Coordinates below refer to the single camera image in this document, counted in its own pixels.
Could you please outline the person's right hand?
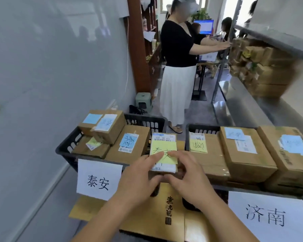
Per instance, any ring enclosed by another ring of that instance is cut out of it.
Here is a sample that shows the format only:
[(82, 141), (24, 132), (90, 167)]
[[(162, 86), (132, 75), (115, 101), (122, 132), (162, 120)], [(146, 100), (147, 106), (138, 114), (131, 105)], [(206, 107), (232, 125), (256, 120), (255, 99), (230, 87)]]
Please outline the person's right hand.
[(188, 151), (172, 151), (172, 156), (178, 158), (185, 168), (183, 180), (186, 183), (186, 191), (183, 198), (201, 210), (216, 193), (204, 173), (201, 165)]

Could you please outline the person's left hand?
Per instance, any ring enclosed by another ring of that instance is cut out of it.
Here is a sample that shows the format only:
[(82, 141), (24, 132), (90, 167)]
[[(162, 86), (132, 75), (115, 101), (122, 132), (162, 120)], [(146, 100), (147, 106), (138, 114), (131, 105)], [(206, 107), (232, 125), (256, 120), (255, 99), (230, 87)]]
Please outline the person's left hand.
[(131, 208), (147, 200), (161, 181), (161, 177), (148, 179), (148, 172), (153, 163), (151, 156), (143, 155), (126, 167), (113, 197)]

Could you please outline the yellow sticky note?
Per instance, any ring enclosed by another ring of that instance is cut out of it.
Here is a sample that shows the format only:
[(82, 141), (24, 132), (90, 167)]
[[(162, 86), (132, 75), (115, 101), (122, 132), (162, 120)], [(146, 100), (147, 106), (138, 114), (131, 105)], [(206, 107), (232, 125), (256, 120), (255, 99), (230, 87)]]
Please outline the yellow sticky note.
[(158, 163), (177, 165), (178, 164), (177, 158), (172, 157), (168, 154), (168, 152), (176, 151), (176, 150), (177, 150), (176, 142), (155, 140), (151, 142), (150, 154), (153, 155), (158, 152), (164, 152), (163, 157), (158, 161)]

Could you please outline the small labelled cardboard box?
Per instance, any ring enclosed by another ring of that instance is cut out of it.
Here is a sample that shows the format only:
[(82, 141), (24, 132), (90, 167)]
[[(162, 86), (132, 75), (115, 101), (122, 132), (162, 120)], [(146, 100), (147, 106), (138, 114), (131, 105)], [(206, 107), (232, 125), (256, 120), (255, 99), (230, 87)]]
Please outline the small labelled cardboard box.
[[(160, 141), (171, 141), (176, 142), (176, 135), (175, 134), (166, 134), (166, 133), (153, 133), (151, 137), (151, 142), (155, 140)], [(164, 152), (158, 152), (156, 154), (149, 154), (149, 156), (152, 157), (154, 163), (151, 167), (150, 171), (148, 172), (148, 179), (151, 180), (154, 177), (161, 177), (161, 183), (168, 183), (164, 180), (165, 174), (171, 174), (175, 175), (178, 172), (178, 164), (177, 165), (171, 165), (171, 164), (160, 164), (158, 161), (163, 157)]]

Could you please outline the person's left forearm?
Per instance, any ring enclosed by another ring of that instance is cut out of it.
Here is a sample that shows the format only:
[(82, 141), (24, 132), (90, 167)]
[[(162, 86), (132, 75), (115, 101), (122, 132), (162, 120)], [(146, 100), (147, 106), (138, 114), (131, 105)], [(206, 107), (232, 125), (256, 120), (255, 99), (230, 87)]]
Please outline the person's left forearm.
[(150, 194), (116, 192), (71, 242), (110, 242), (129, 214)]

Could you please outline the person's right forearm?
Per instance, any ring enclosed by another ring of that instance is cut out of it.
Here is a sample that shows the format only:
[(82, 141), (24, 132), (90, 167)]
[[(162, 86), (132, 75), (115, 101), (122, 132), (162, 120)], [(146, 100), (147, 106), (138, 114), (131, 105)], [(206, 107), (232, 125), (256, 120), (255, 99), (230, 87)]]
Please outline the person's right forearm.
[(260, 242), (228, 205), (215, 193), (190, 202), (209, 220), (220, 242)]

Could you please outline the cardboard carton with black print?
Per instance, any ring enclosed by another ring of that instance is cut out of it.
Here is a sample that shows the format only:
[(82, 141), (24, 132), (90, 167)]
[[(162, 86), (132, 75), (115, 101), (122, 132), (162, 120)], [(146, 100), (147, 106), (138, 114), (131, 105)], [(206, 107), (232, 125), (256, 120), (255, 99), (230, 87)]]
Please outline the cardboard carton with black print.
[(161, 183), (158, 195), (134, 209), (123, 221), (120, 230), (184, 242), (184, 215), (182, 197), (169, 183)]

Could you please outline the cardboard box, yellow-green note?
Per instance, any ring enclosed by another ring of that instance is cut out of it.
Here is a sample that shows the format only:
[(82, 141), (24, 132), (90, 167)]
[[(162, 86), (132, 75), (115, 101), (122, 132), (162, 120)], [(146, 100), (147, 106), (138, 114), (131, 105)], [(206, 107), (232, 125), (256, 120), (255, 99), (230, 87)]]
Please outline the cardboard box, yellow-green note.
[(216, 134), (189, 132), (189, 152), (214, 184), (225, 184), (230, 178), (219, 137)]

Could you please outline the large cardboard box, blue note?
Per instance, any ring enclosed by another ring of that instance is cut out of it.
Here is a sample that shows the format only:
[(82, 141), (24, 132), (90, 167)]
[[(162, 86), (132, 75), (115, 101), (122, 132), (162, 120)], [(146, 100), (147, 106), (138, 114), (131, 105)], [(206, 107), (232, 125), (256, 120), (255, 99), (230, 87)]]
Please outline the large cardboard box, blue note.
[(125, 125), (105, 160), (130, 165), (145, 155), (149, 139), (149, 127)]

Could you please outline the black plastic crate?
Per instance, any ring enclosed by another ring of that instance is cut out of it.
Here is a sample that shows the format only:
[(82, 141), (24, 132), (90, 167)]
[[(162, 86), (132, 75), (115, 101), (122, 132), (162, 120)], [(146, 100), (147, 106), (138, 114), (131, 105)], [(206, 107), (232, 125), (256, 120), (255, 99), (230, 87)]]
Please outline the black plastic crate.
[[(206, 124), (188, 124), (186, 126), (186, 150), (189, 150), (189, 133), (204, 133), (204, 134), (219, 134), (220, 127), (219, 126), (211, 126)], [(303, 195), (295, 194), (295, 193), (281, 193), (281, 192), (270, 192), (267, 191), (264, 187), (264, 183), (257, 184), (244, 184), (240, 182), (233, 181), (219, 181), (214, 177), (210, 177), (210, 182), (215, 189), (215, 192), (219, 195), (219, 197), (225, 202), (228, 203), (228, 192), (229, 191), (237, 191), (237, 192), (247, 192), (247, 193), (255, 193), (262, 195), (272, 195), (272, 196), (280, 196), (286, 198), (295, 198), (302, 199)]]
[[(151, 133), (164, 133), (168, 126), (168, 120), (161, 116), (147, 116), (124, 113), (126, 123), (133, 126), (149, 127)], [(73, 149), (79, 144), (84, 133), (77, 126), (56, 148), (55, 152), (61, 155), (68, 164), (77, 172), (77, 154), (72, 154)]]

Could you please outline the small cardboard box, blue note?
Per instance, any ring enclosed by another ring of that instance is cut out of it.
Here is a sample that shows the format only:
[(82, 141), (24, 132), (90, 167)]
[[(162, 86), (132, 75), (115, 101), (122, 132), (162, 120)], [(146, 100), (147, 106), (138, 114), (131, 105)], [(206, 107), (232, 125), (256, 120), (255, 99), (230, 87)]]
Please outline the small cardboard box, blue note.
[(90, 110), (78, 128), (97, 142), (113, 145), (125, 125), (125, 115), (121, 110)]

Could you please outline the plain cardboard carton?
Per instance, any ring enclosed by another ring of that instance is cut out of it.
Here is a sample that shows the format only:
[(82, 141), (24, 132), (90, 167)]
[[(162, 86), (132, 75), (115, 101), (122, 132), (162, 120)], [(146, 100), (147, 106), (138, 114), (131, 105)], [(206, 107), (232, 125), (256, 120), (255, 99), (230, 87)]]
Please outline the plain cardboard carton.
[(81, 195), (69, 213), (69, 218), (89, 221), (106, 203), (105, 200)]

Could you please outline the green plastic stool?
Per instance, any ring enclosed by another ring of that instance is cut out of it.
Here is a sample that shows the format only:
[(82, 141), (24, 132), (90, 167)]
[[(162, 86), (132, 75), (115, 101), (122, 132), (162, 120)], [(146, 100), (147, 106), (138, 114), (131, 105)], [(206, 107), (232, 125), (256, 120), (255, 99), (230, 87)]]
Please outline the green plastic stool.
[(137, 93), (135, 97), (135, 106), (139, 109), (151, 112), (153, 109), (150, 93)]

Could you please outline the flat cardboard box, green note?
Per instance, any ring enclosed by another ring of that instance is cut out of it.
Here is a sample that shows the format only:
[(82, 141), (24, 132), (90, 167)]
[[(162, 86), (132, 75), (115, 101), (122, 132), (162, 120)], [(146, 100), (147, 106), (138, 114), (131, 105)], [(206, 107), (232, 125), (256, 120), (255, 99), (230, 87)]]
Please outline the flat cardboard box, green note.
[(104, 159), (110, 148), (109, 144), (97, 142), (94, 137), (83, 136), (71, 153)]

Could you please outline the large white paper sign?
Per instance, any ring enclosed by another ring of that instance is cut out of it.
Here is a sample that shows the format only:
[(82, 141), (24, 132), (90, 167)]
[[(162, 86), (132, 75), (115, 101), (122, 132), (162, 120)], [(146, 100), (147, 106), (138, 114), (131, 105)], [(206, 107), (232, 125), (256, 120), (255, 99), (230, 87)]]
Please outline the large white paper sign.
[(229, 191), (228, 206), (260, 242), (303, 242), (303, 200)]

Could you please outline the wooden desk with black stand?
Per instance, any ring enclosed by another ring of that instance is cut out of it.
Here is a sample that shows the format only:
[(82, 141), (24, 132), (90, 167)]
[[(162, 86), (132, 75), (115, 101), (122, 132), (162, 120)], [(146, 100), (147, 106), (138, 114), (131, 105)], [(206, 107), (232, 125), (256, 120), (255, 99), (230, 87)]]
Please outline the wooden desk with black stand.
[(207, 101), (205, 90), (202, 89), (206, 73), (211, 73), (219, 65), (218, 52), (197, 55), (197, 67), (194, 77), (192, 101)]

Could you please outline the wide cardboard box, blue note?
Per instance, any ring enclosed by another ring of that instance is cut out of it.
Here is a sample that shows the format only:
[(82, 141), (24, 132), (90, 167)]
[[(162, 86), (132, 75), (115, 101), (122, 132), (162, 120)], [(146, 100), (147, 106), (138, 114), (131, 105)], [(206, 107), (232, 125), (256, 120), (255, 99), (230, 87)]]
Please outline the wide cardboard box, blue note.
[(303, 195), (303, 134), (287, 126), (259, 126), (257, 132), (277, 166), (265, 189)]

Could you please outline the brown wooden shelf cabinet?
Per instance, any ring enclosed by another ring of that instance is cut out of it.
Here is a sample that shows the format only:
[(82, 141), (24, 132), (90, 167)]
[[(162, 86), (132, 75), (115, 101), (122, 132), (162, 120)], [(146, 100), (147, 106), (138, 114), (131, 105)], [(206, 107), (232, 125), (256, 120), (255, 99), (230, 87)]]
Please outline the brown wooden shelf cabinet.
[(129, 16), (124, 20), (137, 93), (154, 98), (162, 59), (160, 32), (156, 17), (157, 0), (127, 0)]

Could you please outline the stack of cardboard boxes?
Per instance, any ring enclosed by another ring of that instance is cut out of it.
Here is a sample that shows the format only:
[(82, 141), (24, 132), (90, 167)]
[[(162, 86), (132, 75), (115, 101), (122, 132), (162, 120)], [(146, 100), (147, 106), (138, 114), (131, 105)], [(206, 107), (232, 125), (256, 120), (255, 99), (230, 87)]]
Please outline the stack of cardboard boxes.
[(233, 39), (228, 61), (231, 75), (257, 97), (280, 98), (296, 73), (293, 56), (251, 38)]

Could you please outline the computer monitor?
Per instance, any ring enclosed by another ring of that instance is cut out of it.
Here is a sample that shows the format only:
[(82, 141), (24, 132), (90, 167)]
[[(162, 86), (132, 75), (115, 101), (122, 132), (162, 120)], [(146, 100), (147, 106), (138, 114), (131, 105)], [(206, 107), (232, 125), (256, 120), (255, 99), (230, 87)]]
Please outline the computer monitor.
[(208, 20), (194, 20), (192, 23), (193, 28), (196, 30), (199, 34), (204, 35), (213, 35), (214, 29), (214, 20), (208, 19)]

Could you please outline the green potted plant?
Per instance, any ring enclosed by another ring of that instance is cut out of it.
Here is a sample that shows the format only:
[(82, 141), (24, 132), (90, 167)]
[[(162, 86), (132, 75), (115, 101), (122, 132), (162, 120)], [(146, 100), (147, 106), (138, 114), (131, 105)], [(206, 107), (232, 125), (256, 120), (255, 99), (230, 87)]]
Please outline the green potted plant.
[(206, 11), (206, 8), (201, 8), (201, 10), (191, 15), (192, 22), (197, 20), (211, 20), (209, 14)]

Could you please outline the grey metal shelf rack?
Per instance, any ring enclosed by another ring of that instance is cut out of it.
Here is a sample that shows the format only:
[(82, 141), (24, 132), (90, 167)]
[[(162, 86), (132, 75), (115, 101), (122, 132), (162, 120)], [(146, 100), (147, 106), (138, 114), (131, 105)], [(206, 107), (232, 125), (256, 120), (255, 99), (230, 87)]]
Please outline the grey metal shelf rack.
[(295, 78), (280, 99), (252, 96), (238, 78), (216, 80), (212, 108), (219, 126), (292, 126), (303, 133), (303, 0), (259, 0), (250, 24), (236, 28), (293, 55)]

